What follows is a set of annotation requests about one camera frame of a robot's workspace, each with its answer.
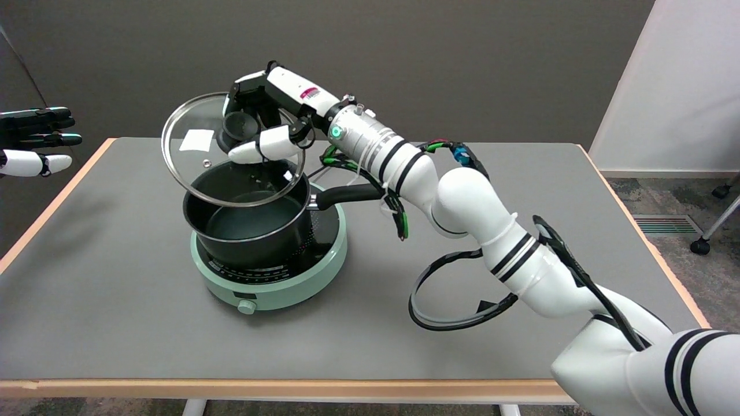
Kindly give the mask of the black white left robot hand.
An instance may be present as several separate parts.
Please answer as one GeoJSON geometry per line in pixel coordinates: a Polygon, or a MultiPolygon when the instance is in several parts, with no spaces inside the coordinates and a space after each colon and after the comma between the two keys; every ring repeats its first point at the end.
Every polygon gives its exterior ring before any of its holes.
{"type": "Polygon", "coordinates": [[[72,156],[38,153],[37,150],[81,144],[81,135],[64,132],[75,124],[66,106],[2,112],[2,177],[48,177],[69,168],[72,156]]]}

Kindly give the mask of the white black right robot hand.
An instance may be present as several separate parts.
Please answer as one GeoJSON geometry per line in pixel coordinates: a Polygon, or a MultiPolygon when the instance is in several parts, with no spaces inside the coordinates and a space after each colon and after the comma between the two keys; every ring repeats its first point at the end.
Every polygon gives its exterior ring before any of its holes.
{"type": "Polygon", "coordinates": [[[228,158],[236,164],[292,159],[311,146],[309,133],[328,131],[343,107],[340,98],[312,81],[270,61],[263,71],[235,80],[223,114],[243,113],[262,125],[233,138],[228,158]]]}

